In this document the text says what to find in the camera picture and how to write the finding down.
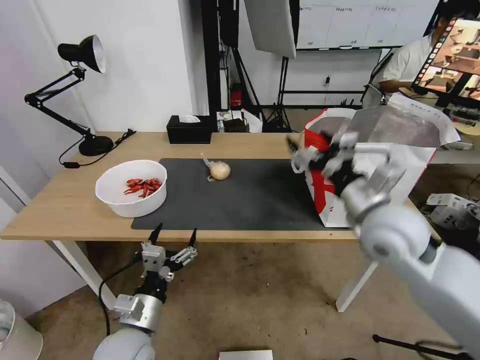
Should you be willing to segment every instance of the robotic hand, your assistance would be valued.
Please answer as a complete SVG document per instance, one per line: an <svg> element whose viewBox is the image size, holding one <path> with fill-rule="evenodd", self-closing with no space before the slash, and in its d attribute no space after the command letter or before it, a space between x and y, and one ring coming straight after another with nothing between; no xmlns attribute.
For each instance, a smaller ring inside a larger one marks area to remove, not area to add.
<svg viewBox="0 0 480 360"><path fill-rule="evenodd" d="M390 161L387 147L357 144L356 133L341 131L322 133L330 143L324 152L299 148L289 138L293 170L322 171L343 200L366 255L391 267L420 307L480 360L480 262L457 247L436 245L422 215L390 204L390 192L405 170ZM354 171L355 153L383 153L386 162L366 178Z"/></svg>
<svg viewBox="0 0 480 360"><path fill-rule="evenodd" d="M141 244L143 284L134 295L120 294L115 301L113 310L120 314L119 322L126 328L103 339L93 360L155 359L151 335L160 323L162 305L167 300L167 284L174 279L175 272L197 256L197 229L193 231L188 247L180 252L156 245L161 229L162 224L152 231L147 242Z"/></svg>

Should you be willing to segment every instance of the person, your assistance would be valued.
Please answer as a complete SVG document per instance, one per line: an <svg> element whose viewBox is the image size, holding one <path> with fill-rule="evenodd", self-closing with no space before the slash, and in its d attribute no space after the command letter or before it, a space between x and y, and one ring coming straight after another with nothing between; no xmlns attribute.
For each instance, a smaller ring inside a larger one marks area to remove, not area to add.
<svg viewBox="0 0 480 360"><path fill-rule="evenodd" d="M443 2L438 9L437 20L431 34L400 48L385 68L375 76L372 85L387 95L398 92L400 88L411 89L433 46L446 31L450 21L453 18L476 19L479 14L479 0ZM379 105L378 102L372 103L378 98L372 92L374 92L372 89L367 91L363 102L364 107Z"/></svg>

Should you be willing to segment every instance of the lamp shade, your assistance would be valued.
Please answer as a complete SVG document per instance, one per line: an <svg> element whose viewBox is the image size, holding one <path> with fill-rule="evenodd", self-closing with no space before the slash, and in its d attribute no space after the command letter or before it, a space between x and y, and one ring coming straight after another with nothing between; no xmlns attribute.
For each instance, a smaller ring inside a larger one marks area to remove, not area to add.
<svg viewBox="0 0 480 360"><path fill-rule="evenodd" d="M84 63L96 72L105 73L104 49L97 35L87 36L78 45L61 43L58 45L58 54L63 60Z"/></svg>

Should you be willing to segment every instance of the onion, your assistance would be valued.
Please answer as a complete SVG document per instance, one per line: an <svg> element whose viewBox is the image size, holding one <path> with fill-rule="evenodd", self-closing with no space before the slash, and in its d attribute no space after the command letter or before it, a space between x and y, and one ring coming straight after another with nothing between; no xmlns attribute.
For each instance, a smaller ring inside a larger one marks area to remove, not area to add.
<svg viewBox="0 0 480 360"><path fill-rule="evenodd" d="M216 180L225 180L230 175L230 166L223 161L212 161L210 174Z"/></svg>

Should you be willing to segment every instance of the white table leg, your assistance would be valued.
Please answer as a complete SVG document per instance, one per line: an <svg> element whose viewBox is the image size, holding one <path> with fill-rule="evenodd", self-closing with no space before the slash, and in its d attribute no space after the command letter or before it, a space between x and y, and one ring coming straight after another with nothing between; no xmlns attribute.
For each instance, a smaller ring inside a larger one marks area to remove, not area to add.
<svg viewBox="0 0 480 360"><path fill-rule="evenodd" d="M75 241L59 240L54 240L53 243L98 296L102 278L77 243ZM114 307L116 298L107 285L103 285L101 288L101 298L108 309Z"/></svg>
<svg viewBox="0 0 480 360"><path fill-rule="evenodd" d="M356 277L354 280L343 288L340 296L336 300L336 309L339 313L343 313L349 307L350 303L355 299L355 296L359 291L364 287L365 283L369 279L370 275L377 268L379 263L377 261L371 261L368 263L364 271L361 272L359 277Z"/></svg>

